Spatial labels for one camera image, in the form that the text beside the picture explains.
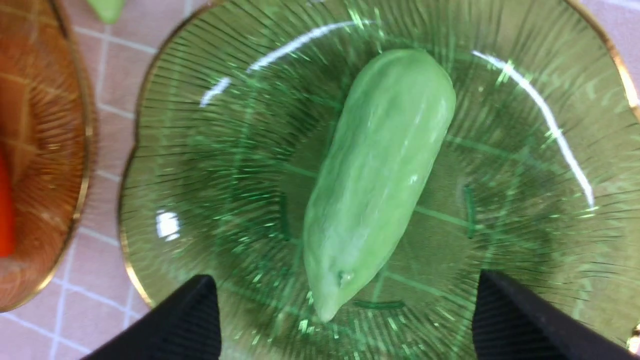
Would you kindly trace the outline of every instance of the orange glass plate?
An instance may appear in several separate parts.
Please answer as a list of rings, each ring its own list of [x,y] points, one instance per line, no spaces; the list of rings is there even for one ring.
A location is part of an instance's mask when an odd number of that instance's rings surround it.
[[[51,280],[88,188],[93,96],[68,24],[56,1],[0,0],[0,146],[17,242],[0,258],[0,311]]]

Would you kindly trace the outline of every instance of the gold rim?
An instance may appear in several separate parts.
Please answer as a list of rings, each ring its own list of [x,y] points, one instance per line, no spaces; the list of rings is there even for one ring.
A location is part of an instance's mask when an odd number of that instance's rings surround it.
[[[609,56],[613,60],[618,73],[620,74],[620,79],[622,80],[622,85],[625,91],[625,96],[627,97],[627,101],[629,103],[629,108],[631,112],[634,114],[638,122],[640,122],[640,101],[638,100],[638,94],[636,87],[632,81],[631,75],[627,68],[627,65],[622,60],[622,56],[618,49],[613,44],[613,41],[607,34],[606,30],[600,25],[596,17],[582,4],[580,0],[563,0],[566,4],[571,6],[588,24],[591,28],[596,32],[600,40],[606,46],[607,51],[609,52]],[[127,179],[127,175],[129,174],[129,170],[131,167],[131,161],[134,158],[136,153],[136,149],[138,148],[138,125],[140,123],[140,112],[142,109],[143,97],[146,94],[146,90],[150,84],[150,80],[152,77],[152,73],[156,68],[157,62],[160,59],[160,56],[164,53],[164,50],[172,43],[173,39],[176,37],[178,33],[180,33],[187,25],[191,24],[197,17],[201,16],[206,11],[220,5],[224,0],[214,0],[210,1],[206,5],[199,8],[196,12],[191,14],[187,19],[182,21],[169,35],[169,37],[163,42],[162,46],[158,49],[158,52],[154,56],[151,61],[151,65],[147,69],[145,74],[145,79],[143,81],[142,87],[140,88],[140,92],[138,93],[138,99],[136,101],[136,118],[135,118],[135,144],[133,150],[129,154],[129,158],[127,160],[124,176],[122,178],[122,182],[120,183],[120,195],[118,196],[118,227],[120,229],[120,243],[122,245],[122,253],[124,258],[124,265],[127,270],[127,274],[133,283],[133,286],[136,288],[136,291],[140,294],[144,302],[149,307],[154,307],[154,301],[149,297],[147,292],[145,291],[142,283],[138,279],[136,275],[136,271],[133,268],[131,263],[130,254],[129,254],[129,243],[127,239],[127,234],[125,233],[124,226],[122,225],[122,219],[120,218],[121,210],[122,210],[122,194],[124,192],[125,180]],[[635,352],[635,348],[638,347],[637,344],[640,344],[640,325],[634,329],[634,333],[632,337],[627,340],[627,349]]]
[[[79,83],[79,89],[81,94],[81,100],[83,103],[83,122],[84,122],[84,152],[86,156],[84,157],[83,164],[83,176],[82,183],[80,185],[80,191],[78,193],[78,199],[76,201],[76,208],[74,210],[73,217],[71,218],[71,223],[67,229],[67,237],[62,246],[62,250],[58,258],[55,261],[54,266],[51,268],[47,276],[40,282],[40,284],[24,299],[20,302],[10,305],[8,307],[0,307],[0,313],[4,313],[7,311],[11,311],[17,309],[20,306],[23,306],[33,298],[35,298],[53,279],[54,275],[58,271],[60,264],[62,263],[62,259],[67,254],[67,251],[70,248],[70,244],[76,235],[77,226],[80,223],[80,218],[82,215],[82,210],[84,208],[84,203],[86,200],[86,196],[89,190],[89,181],[91,178],[91,170],[93,167],[93,157],[95,156],[95,142],[93,139],[95,138],[95,122],[96,122],[96,113],[95,113],[95,105],[93,103],[93,88],[88,83],[88,76],[86,73],[86,69],[84,67],[84,62],[82,57],[79,55],[79,51],[77,48],[76,36],[73,32],[73,29],[68,26],[70,24],[68,21],[67,14],[64,11],[62,5],[58,3],[59,0],[49,0],[49,4],[55,16],[58,18],[58,24],[60,25],[60,30],[63,33],[63,36],[67,38],[67,42],[71,47],[71,57],[74,62],[74,68],[76,70],[76,77]]]

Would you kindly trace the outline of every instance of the green food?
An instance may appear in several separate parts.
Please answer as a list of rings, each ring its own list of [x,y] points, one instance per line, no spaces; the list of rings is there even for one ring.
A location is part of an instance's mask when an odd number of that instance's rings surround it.
[[[451,79],[424,51],[385,52],[359,73],[305,215],[304,262],[321,321],[393,253],[455,104]]]
[[[115,24],[120,18],[125,0],[87,0],[105,24]]]

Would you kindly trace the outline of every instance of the pink tile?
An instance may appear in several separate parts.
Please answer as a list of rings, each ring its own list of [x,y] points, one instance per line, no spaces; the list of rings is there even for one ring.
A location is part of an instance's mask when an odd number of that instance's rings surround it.
[[[72,348],[66,344],[59,343],[58,351],[56,352],[56,360],[78,360],[82,359],[85,355],[85,352]]]
[[[104,32],[104,24],[98,19],[86,0],[62,0],[71,23],[80,28]]]
[[[634,78],[636,88],[640,85],[640,10],[626,8],[602,0],[584,0],[600,24],[612,38]]]
[[[134,121],[109,111],[100,111],[99,170],[121,176],[129,159],[134,139]]]
[[[184,0],[128,1],[120,20],[112,25],[114,37],[159,47],[184,15]]]
[[[120,247],[79,234],[69,283],[126,306],[131,283]]]
[[[93,86],[98,83],[100,59],[102,58],[102,39],[93,35],[76,33],[84,66]]]
[[[134,313],[140,316],[143,316],[149,312],[149,307],[147,306],[145,301],[142,300],[142,297],[136,290],[134,290],[134,293],[133,293],[133,299],[131,302],[131,311],[133,311]]]
[[[100,102],[117,109],[135,112],[138,92],[153,55],[125,45],[109,43],[106,76]]]
[[[118,238],[117,206],[120,182],[94,174],[80,224],[98,233]]]
[[[124,312],[74,291],[67,291],[60,334],[89,349],[106,343],[122,331]]]
[[[52,339],[0,316],[0,360],[42,360],[49,358]]]
[[[54,332],[61,294],[62,287],[51,282],[38,296],[24,306],[13,310],[12,314],[46,331]]]

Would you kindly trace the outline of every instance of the carrot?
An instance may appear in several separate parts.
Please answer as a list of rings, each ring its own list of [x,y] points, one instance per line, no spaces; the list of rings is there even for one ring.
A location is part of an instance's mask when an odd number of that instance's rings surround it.
[[[15,251],[15,212],[11,198],[11,178],[4,154],[0,154],[0,258]]]

